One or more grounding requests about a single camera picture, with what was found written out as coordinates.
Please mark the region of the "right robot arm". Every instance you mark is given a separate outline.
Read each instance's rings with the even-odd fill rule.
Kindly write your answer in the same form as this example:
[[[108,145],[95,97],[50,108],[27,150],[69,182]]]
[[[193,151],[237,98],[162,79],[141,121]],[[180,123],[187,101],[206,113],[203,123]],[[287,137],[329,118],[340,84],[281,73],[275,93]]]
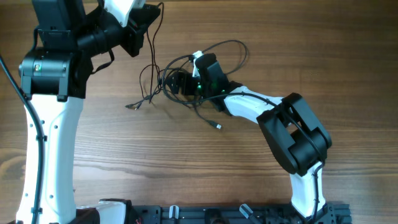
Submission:
[[[266,96],[228,79],[215,54],[187,55],[193,70],[163,73],[164,94],[181,105],[196,107],[209,101],[216,110],[259,125],[277,163],[289,173],[291,214],[267,208],[256,215],[246,204],[238,212],[253,223],[286,219],[292,223],[317,223],[330,214],[322,192],[322,170],[332,145],[328,131],[298,93]]]

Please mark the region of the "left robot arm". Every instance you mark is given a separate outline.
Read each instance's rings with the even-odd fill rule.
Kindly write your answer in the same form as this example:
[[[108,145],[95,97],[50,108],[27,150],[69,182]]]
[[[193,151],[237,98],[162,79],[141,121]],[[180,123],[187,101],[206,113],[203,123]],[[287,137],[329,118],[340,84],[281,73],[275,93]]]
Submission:
[[[135,57],[160,8],[145,1],[35,0],[34,44],[15,85],[27,116],[24,189],[16,223],[137,223],[130,200],[102,199],[77,207],[73,161],[86,83],[99,72],[92,58],[121,46]]]

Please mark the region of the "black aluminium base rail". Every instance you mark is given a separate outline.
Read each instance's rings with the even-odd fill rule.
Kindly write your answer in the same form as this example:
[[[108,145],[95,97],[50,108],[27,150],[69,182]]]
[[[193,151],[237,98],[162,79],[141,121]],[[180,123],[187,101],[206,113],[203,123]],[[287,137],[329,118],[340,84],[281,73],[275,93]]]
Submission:
[[[134,206],[132,223],[322,223],[352,224],[348,204],[324,205],[315,221],[302,217],[290,204],[253,207]]]

